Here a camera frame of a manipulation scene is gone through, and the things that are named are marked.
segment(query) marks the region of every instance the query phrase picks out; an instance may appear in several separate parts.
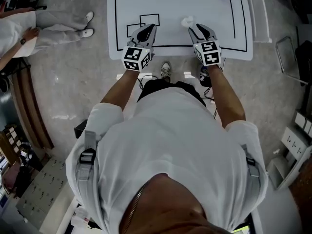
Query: tiled floor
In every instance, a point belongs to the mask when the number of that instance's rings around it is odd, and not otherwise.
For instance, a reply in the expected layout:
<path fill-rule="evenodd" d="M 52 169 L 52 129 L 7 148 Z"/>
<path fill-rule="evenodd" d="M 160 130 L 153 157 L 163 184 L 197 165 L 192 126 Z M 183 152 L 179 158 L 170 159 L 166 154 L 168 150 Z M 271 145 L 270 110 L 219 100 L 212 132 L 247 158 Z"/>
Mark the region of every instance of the tiled floor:
<path fill-rule="evenodd" d="M 225 75 L 245 108 L 247 119 L 259 128 L 266 163 L 280 146 L 285 126 L 293 117 L 303 90 L 284 77 L 279 69 L 275 43 L 285 35 L 296 40 L 297 15 L 281 0 L 265 0 L 272 43 L 254 44 L 253 60 L 226 60 Z M 29 57 L 34 89 L 48 133 L 55 145 L 53 154 L 66 157 L 76 139 L 73 128 L 86 119 L 96 103 L 124 69 L 120 60 L 108 53 L 106 0 L 42 0 L 49 9 L 63 9 L 79 15 L 95 12 L 90 26 L 95 35 L 80 42 L 48 48 Z M 145 72 L 159 76 L 165 60 L 155 57 Z M 184 79 L 195 62 L 192 57 L 169 57 L 173 80 Z M 189 78 L 203 94 L 204 88 Z M 140 89 L 136 85 L 125 114 L 130 116 Z M 214 105 L 207 102 L 213 110 Z"/>

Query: silver chain necklace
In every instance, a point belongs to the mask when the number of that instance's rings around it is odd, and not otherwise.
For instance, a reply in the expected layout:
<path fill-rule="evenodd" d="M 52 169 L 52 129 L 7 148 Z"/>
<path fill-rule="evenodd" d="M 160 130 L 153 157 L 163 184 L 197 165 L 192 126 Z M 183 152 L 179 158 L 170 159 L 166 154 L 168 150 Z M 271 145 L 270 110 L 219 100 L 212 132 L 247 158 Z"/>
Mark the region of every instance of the silver chain necklace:
<path fill-rule="evenodd" d="M 144 189 L 146 188 L 147 184 L 150 182 L 151 180 L 148 180 L 142 187 L 141 189 L 138 191 L 137 195 L 136 195 L 136 200 L 135 200 L 135 204 L 130 212 L 130 215 L 128 217 L 128 221 L 127 221 L 127 224 L 126 224 L 126 228 L 123 232 L 123 234 L 126 234 L 127 230 L 129 229 L 129 226 L 130 226 L 130 223 L 131 223 L 131 220 L 132 220 L 132 217 L 133 217 L 133 214 L 135 213 L 135 210 L 137 208 L 137 204 L 138 204 L 138 200 L 140 199 L 141 195 L 142 195 L 142 192 L 144 191 Z"/>

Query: forearm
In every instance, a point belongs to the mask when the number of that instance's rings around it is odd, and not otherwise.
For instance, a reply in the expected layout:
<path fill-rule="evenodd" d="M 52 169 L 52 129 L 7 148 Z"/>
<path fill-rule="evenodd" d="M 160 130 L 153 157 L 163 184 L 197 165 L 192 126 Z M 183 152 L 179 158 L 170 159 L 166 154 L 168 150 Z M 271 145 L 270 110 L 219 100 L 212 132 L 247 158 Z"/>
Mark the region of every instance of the forearm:
<path fill-rule="evenodd" d="M 124 110 L 137 81 L 138 75 L 139 72 L 137 71 L 126 70 L 123 76 L 107 92 L 101 103 L 113 104 Z"/>
<path fill-rule="evenodd" d="M 233 121 L 246 120 L 244 108 L 222 71 L 217 66 L 211 66 L 208 73 L 222 126 L 225 128 Z"/>
<path fill-rule="evenodd" d="M 20 42 L 17 42 L 12 48 L 10 48 L 0 59 L 0 70 L 2 70 L 8 62 L 13 58 L 13 56 L 20 50 L 22 47 Z"/>
<path fill-rule="evenodd" d="M 2 12 L 2 13 L 0 13 L 0 18 L 5 18 L 5 17 L 9 17 L 9 16 L 14 15 L 14 14 L 23 13 L 24 11 L 22 9 L 23 8 Z"/>

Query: wristwatch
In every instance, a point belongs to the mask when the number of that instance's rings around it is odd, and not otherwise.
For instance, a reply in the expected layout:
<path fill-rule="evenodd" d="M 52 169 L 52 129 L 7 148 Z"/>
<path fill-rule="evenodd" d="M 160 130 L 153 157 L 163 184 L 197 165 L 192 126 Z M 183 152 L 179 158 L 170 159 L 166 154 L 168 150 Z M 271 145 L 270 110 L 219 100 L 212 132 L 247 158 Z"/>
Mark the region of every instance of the wristwatch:
<path fill-rule="evenodd" d="M 19 42 L 21 43 L 21 45 L 24 45 L 26 43 L 26 40 L 22 38 Z"/>

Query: person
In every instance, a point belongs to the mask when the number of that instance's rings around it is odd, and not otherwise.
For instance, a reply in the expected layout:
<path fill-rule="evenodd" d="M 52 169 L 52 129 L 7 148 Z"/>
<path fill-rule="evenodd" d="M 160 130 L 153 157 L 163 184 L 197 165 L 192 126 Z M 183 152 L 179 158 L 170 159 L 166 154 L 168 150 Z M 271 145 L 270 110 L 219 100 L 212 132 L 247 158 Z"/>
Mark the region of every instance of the person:
<path fill-rule="evenodd" d="M 85 29 L 94 16 L 79 17 L 65 11 L 20 8 L 0 13 L 0 70 L 11 58 L 27 57 L 48 46 L 90 37 Z"/>
<path fill-rule="evenodd" d="M 222 70 L 209 66 L 208 74 L 222 126 L 192 85 L 170 83 L 169 62 L 161 67 L 162 79 L 145 84 L 131 119 L 124 121 L 122 111 L 136 71 L 126 70 L 93 107 L 85 130 L 98 141 L 94 185 L 101 227 L 109 233 L 225 234 L 264 199 L 268 175 L 257 127 L 246 121 Z M 86 131 L 66 160 L 66 173 L 92 212 L 82 193 L 92 195 L 78 185 Z M 101 214 L 92 218 L 101 222 Z"/>

